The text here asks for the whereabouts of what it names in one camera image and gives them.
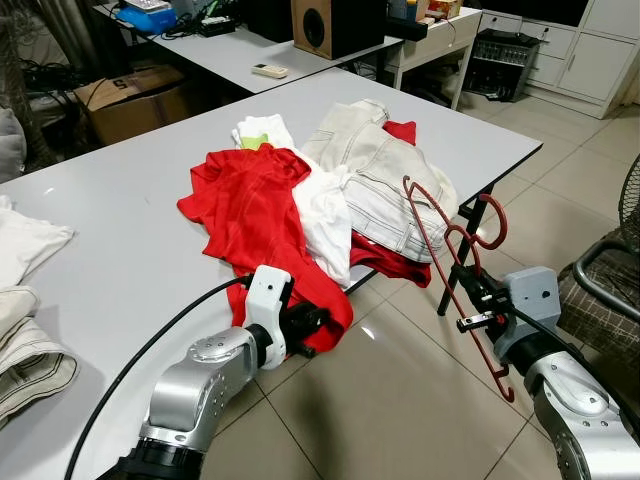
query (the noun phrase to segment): fan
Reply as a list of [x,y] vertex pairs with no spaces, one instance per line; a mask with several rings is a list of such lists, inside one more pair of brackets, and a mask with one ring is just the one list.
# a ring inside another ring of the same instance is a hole
[[587,276],[586,270],[602,253],[618,250],[626,253],[628,261],[640,260],[640,155],[627,174],[618,203],[620,217],[618,238],[605,238],[595,243],[573,264],[576,282],[609,308],[640,323],[640,311],[630,298],[619,298]]

